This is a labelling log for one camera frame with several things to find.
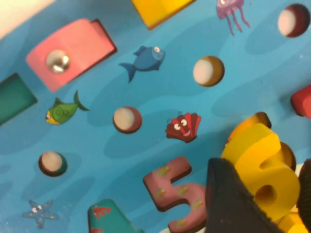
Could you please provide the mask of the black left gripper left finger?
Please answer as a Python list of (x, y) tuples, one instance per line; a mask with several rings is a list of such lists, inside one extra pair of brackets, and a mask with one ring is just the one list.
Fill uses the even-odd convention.
[(283, 232), (255, 203), (234, 166), (226, 159), (208, 161), (207, 233)]

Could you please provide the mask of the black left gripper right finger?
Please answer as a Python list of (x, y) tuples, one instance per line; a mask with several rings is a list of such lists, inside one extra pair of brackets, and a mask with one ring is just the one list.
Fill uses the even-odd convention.
[(298, 213), (301, 217), (311, 217), (311, 160), (307, 159), (298, 176), (300, 195), (297, 201)]

